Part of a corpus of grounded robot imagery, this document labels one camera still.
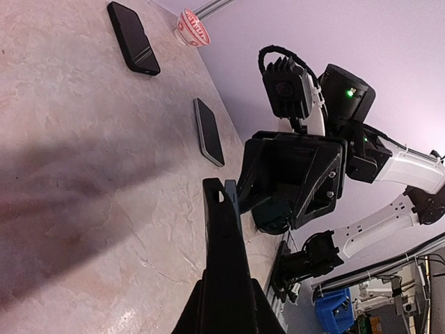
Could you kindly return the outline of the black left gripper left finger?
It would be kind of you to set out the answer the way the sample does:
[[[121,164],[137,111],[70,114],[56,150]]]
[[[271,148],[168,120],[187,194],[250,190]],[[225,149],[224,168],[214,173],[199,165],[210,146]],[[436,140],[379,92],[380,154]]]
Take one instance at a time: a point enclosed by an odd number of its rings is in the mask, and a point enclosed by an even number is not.
[[[198,280],[188,297],[186,305],[172,330],[172,334],[207,333],[204,327],[204,288],[205,278]]]

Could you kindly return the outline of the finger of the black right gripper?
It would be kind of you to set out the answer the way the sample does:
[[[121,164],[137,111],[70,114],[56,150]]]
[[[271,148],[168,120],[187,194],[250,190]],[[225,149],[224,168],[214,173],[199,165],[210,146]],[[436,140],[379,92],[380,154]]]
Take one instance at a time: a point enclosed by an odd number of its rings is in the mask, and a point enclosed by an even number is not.
[[[292,230],[333,211],[341,184],[342,155],[340,143],[324,142],[315,149],[293,206]]]
[[[251,138],[245,143],[236,189],[240,212],[248,212],[273,197],[268,155],[270,139]]]

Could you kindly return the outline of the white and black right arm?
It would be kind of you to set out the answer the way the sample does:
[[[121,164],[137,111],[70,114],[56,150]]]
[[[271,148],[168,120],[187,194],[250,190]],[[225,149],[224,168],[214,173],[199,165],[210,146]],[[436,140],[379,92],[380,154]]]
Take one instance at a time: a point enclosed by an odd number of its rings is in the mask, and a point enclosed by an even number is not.
[[[405,186],[383,209],[313,234],[298,252],[281,247],[271,278],[281,299],[294,299],[298,283],[330,273],[371,244],[444,215],[442,158],[411,150],[367,125],[375,90],[363,79],[333,64],[315,76],[290,58],[259,70],[274,115],[291,126],[289,132],[259,131],[245,144],[239,209],[252,213],[259,230],[282,234],[329,214],[346,178]]]

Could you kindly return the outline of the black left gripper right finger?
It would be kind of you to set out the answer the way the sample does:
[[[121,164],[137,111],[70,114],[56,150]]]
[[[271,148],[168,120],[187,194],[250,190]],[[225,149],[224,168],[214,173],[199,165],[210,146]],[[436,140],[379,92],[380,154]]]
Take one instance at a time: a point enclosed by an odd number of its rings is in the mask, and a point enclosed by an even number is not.
[[[259,334],[285,334],[257,279],[252,279],[255,315]]]

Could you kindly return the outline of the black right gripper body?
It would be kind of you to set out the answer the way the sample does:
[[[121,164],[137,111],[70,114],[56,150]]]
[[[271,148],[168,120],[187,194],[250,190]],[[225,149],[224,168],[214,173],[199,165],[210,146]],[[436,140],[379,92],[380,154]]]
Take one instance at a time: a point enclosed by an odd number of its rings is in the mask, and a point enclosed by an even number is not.
[[[341,184],[337,195],[340,199],[346,171],[346,157],[348,144],[341,138],[328,138],[324,136],[303,135],[286,132],[257,132],[252,138],[270,139],[268,163],[273,187],[273,197],[258,206],[287,207],[289,217],[289,230],[292,230],[293,206],[300,195],[302,183],[309,165],[314,156],[315,149],[324,142],[340,143],[343,148],[342,167],[340,171]]]

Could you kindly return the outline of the black phone case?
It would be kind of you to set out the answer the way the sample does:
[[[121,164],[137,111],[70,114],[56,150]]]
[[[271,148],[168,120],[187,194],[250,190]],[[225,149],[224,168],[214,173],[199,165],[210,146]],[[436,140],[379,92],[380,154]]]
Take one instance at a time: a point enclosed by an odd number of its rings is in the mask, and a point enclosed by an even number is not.
[[[254,291],[234,206],[218,178],[207,178],[202,186],[207,258],[201,330],[257,333]]]
[[[160,74],[161,68],[138,14],[116,1],[106,8],[127,67],[153,77]]]

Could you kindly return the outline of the green-edged black smartphone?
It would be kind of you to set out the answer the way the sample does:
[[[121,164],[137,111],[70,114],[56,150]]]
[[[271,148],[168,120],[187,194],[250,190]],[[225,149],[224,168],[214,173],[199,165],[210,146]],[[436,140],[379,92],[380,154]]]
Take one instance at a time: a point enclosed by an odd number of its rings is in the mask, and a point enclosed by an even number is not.
[[[241,227],[241,218],[239,213],[238,195],[235,180],[225,180],[225,192],[229,196],[232,207],[234,208],[237,224],[239,227]]]

